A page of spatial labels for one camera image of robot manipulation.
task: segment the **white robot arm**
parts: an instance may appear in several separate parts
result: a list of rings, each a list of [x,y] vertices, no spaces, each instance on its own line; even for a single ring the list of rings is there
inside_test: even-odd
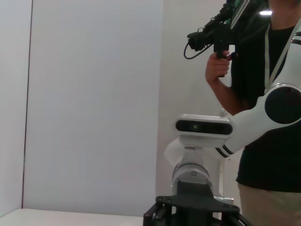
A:
[[[176,122],[179,138],[166,149],[165,157],[175,167],[177,181],[209,184],[203,152],[226,158],[266,132],[301,120],[301,27],[295,33],[282,72],[256,106],[233,117],[183,115]]]

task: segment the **khaki pants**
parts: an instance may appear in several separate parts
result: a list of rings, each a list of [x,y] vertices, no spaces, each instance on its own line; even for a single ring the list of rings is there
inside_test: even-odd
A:
[[[301,193],[238,187],[242,214],[253,226],[301,226]]]

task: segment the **lanyard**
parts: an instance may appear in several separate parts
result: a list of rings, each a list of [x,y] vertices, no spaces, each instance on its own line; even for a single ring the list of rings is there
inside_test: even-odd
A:
[[[288,49],[290,48],[290,44],[292,39],[294,38],[296,32],[298,31],[299,27],[301,26],[301,19],[298,21],[297,25],[295,26],[290,38],[287,41],[287,44],[285,45],[282,54],[280,55],[280,58],[271,74],[271,77],[269,76],[269,29],[270,29],[270,24],[268,25],[267,31],[265,33],[265,76],[264,76],[264,86],[265,86],[265,92],[271,87],[276,74],[288,52]]]

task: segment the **person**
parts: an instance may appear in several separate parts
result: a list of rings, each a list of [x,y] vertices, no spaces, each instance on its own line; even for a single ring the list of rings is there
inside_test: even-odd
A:
[[[268,89],[266,68],[269,76],[279,75],[285,58],[279,70],[273,70],[301,18],[300,0],[269,0],[269,5],[270,26],[259,29],[237,46],[231,87],[219,80],[220,75],[228,73],[230,57],[217,59],[214,53],[208,60],[206,81],[232,115],[252,109],[258,97],[264,95]],[[301,226],[300,134],[301,123],[296,123],[269,131],[245,147],[237,182],[242,213],[254,226]]]

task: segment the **white table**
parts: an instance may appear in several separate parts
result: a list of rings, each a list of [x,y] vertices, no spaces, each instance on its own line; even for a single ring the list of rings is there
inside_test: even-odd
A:
[[[0,218],[0,226],[142,226],[143,218],[68,213],[44,210],[16,210]]]

